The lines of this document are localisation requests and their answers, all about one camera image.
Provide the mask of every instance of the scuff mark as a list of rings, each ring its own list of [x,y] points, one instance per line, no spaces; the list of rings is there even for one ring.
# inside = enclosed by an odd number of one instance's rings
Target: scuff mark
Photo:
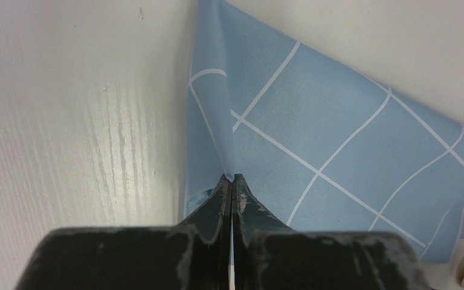
[[[362,247],[383,245],[386,250],[385,262],[394,264],[398,272],[405,277],[409,289],[428,289],[424,274],[416,267],[417,260],[410,246],[399,236],[384,234],[341,234],[341,233],[301,233],[311,239],[328,237],[342,245],[358,243]]]
[[[104,253],[104,242],[100,243],[97,246],[97,255],[102,255]]]
[[[138,16],[141,20],[145,19],[145,11],[143,11],[143,8],[140,7],[140,15]]]
[[[266,216],[269,217],[269,218],[273,218],[273,219],[276,219],[278,220],[278,218],[276,216],[274,216],[254,195],[251,194],[251,190],[250,188],[248,187],[248,185],[246,184],[239,184],[238,183],[238,187],[240,187],[240,191],[241,191],[241,194],[242,195],[245,195],[246,196],[246,204],[249,204],[250,201],[248,201],[249,199],[253,201],[254,204],[256,204],[257,206],[259,206],[259,208],[257,209],[257,211],[263,211],[266,213]]]
[[[113,138],[111,138],[111,115],[109,113],[109,94],[106,93],[106,114],[108,115],[108,135],[109,135],[109,159],[111,160],[111,177],[113,181],[113,192],[117,192],[117,180],[115,178],[115,161],[113,158]]]
[[[257,264],[257,285],[262,285],[262,273],[269,268],[266,243],[263,241],[257,245],[256,257],[254,258]]]
[[[193,255],[193,245],[195,244],[195,237],[188,234],[187,248],[182,254],[181,260],[177,264],[177,277],[181,281],[181,289],[187,289],[189,286],[189,269],[191,267],[191,257]]]
[[[353,252],[353,264],[355,264],[355,270],[356,273],[358,274],[359,277],[362,276],[362,267],[360,267],[360,261],[358,260],[358,257],[356,256],[356,252]]]
[[[208,202],[211,202],[214,198],[218,199],[218,198],[221,198],[221,211],[219,212],[219,218],[218,218],[218,223],[217,223],[217,226],[216,226],[216,229],[220,229],[222,226],[223,226],[223,220],[221,219],[221,216],[223,215],[223,212],[225,211],[225,206],[226,206],[226,198],[227,198],[227,190],[228,190],[228,186],[229,185],[229,182],[226,180],[226,179],[223,179],[221,178],[220,181],[218,182],[217,186],[214,188],[213,192],[211,193],[211,195],[200,205],[200,207],[203,207],[205,206],[205,204],[207,204]],[[199,211],[198,210],[195,210],[193,211],[190,215],[188,215],[179,225],[187,225],[188,221],[191,220],[191,218],[193,218],[194,215],[196,215]],[[214,243],[219,235],[220,235],[221,231],[219,230],[216,230],[213,234],[213,237],[208,240],[207,237],[203,238],[202,237],[202,242],[205,244],[205,245],[211,245],[212,243]]]
[[[334,242],[334,240],[332,240],[332,239],[326,239],[326,240],[323,239],[323,240],[321,241],[321,243],[323,243],[323,245],[331,246],[331,245],[333,245],[335,242]]]
[[[369,265],[371,265],[371,269],[373,271],[373,276],[375,280],[378,282],[378,286],[380,289],[385,290],[385,284],[383,283],[383,280],[379,276],[379,270],[378,267],[376,267],[375,262],[373,261],[373,257],[371,257],[371,254],[362,246],[360,245],[362,252],[366,254],[366,259],[369,262]]]
[[[34,251],[33,256],[29,260],[28,264],[31,265],[31,269],[38,269],[40,268],[40,258],[42,257],[42,252],[39,251],[38,249]]]
[[[245,208],[247,207],[248,197],[244,192],[241,192],[241,194],[237,198],[239,200],[239,213],[242,214],[243,211],[245,211]]]

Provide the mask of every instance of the blue tile-pattern sheet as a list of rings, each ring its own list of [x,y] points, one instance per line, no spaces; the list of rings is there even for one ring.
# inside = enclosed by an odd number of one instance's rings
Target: blue tile-pattern sheet
[[[221,0],[200,0],[186,214],[221,174],[300,231],[392,231],[421,260],[464,237],[464,126]]]

